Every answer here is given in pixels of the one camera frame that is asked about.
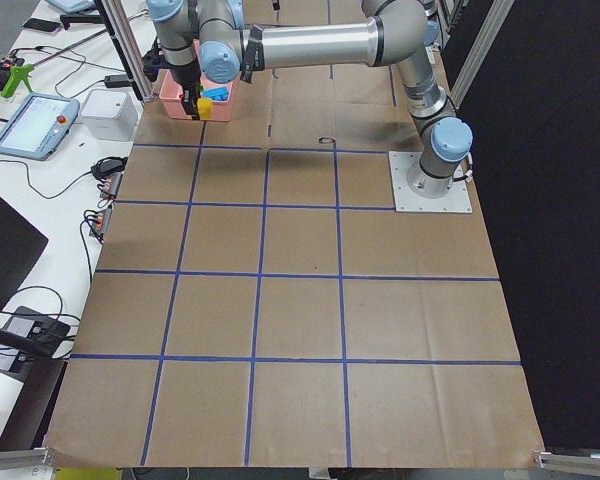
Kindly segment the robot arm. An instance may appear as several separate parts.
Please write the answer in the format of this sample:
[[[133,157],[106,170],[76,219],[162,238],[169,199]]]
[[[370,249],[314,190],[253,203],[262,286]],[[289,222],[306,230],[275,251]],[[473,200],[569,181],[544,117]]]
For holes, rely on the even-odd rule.
[[[426,51],[428,17],[418,1],[364,1],[362,23],[272,28],[247,27],[239,1],[150,1],[147,8],[166,67],[183,90],[183,109],[196,120],[213,110],[200,93],[203,77],[227,84],[274,68],[394,65],[423,142],[420,173],[450,180],[470,153],[473,133],[437,82]]]

